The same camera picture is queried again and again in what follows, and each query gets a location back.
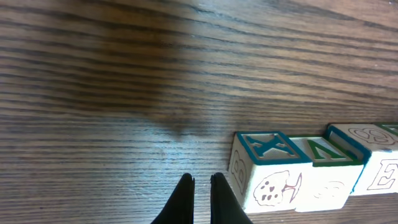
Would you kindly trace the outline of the white block red side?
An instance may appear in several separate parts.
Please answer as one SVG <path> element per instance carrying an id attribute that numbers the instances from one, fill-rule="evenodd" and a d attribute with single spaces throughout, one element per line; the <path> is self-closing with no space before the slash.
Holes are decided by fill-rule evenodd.
<path id="1" fill-rule="evenodd" d="M 374 124 L 330 124 L 326 138 L 363 161 L 351 194 L 397 192 L 397 136 Z"/>

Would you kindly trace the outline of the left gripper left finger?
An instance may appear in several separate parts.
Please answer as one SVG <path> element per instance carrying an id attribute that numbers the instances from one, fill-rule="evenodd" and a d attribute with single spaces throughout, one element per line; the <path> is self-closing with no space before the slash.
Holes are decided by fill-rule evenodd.
<path id="1" fill-rule="evenodd" d="M 151 224 L 193 224 L 195 179 L 184 173 Z"/>

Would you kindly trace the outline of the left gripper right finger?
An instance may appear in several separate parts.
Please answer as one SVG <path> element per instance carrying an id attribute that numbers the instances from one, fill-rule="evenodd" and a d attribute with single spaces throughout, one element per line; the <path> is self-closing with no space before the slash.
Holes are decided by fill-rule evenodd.
<path id="1" fill-rule="evenodd" d="M 237 201 L 225 176 L 211 176 L 211 224 L 252 224 Z"/>

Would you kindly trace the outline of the green B block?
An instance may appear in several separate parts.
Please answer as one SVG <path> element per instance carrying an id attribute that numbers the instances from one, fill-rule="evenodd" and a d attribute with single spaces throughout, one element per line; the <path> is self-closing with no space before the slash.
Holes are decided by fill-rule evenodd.
<path id="1" fill-rule="evenodd" d="M 381 122 L 375 123 L 375 125 L 385 129 L 386 131 L 389 131 L 392 134 L 395 134 L 396 136 L 398 135 L 398 122 Z"/>

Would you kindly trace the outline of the white number block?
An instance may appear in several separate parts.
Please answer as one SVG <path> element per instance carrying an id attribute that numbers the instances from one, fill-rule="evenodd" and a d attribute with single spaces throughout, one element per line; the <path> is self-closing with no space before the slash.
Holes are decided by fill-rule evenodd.
<path id="1" fill-rule="evenodd" d="M 311 168 L 303 175 L 295 210 L 314 212 L 343 208 L 363 170 L 362 158 L 322 136 L 289 138 L 312 160 Z"/>

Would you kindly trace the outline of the white block yellow side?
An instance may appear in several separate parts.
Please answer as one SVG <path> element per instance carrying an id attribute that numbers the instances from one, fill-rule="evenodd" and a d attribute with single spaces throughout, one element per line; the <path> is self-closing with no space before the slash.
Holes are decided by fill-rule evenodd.
<path id="1" fill-rule="evenodd" d="M 293 210 L 312 160 L 280 131 L 238 131 L 228 175 L 246 213 Z"/>

